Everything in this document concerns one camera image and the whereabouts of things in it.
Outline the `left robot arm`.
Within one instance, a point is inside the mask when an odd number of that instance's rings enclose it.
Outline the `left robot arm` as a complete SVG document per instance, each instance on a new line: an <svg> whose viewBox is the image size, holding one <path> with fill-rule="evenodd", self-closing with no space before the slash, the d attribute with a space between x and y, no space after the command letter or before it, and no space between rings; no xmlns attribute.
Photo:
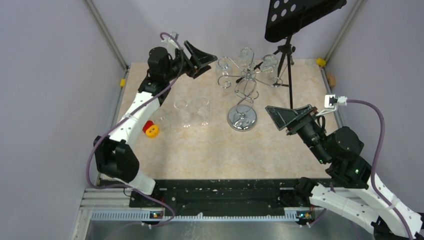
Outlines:
<svg viewBox="0 0 424 240"><path fill-rule="evenodd" d="M142 171L132 146L139 134L147 133L149 118L167 98L175 80L182 75L197 78L211 69L217 56L206 53L189 41L174 49L174 56L162 46L148 53L146 76L141 82L134 100L121 120L93 143L97 171L132 189L137 189L141 200L149 207L160 202L155 190L156 181Z"/></svg>

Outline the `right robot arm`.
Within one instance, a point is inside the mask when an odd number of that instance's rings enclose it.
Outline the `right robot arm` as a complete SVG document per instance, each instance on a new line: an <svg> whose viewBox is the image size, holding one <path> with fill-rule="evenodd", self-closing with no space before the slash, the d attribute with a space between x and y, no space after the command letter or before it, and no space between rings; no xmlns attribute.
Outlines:
<svg viewBox="0 0 424 240"><path fill-rule="evenodd" d="M299 178L293 188L294 202L303 207L322 207L352 221L377 240L421 240L424 215L402 203L380 180L372 166L361 157L364 143L349 127L332 134L317 123L317 109L267 106L278 130L298 135L319 163L329 164L331 180L355 194L360 202L341 196L321 183Z"/></svg>

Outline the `clear wine glass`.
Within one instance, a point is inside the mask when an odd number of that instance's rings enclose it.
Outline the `clear wine glass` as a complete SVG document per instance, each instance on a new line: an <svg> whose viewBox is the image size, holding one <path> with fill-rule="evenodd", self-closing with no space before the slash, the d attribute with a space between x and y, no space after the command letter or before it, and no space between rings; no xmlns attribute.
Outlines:
<svg viewBox="0 0 424 240"><path fill-rule="evenodd" d="M210 118L210 100L205 96L198 96L194 103L196 113L201 120L201 125L207 126Z"/></svg>
<svg viewBox="0 0 424 240"><path fill-rule="evenodd" d="M189 101L185 98L177 98L173 106L177 111L181 126L183 128L190 128L192 125L192 117Z"/></svg>

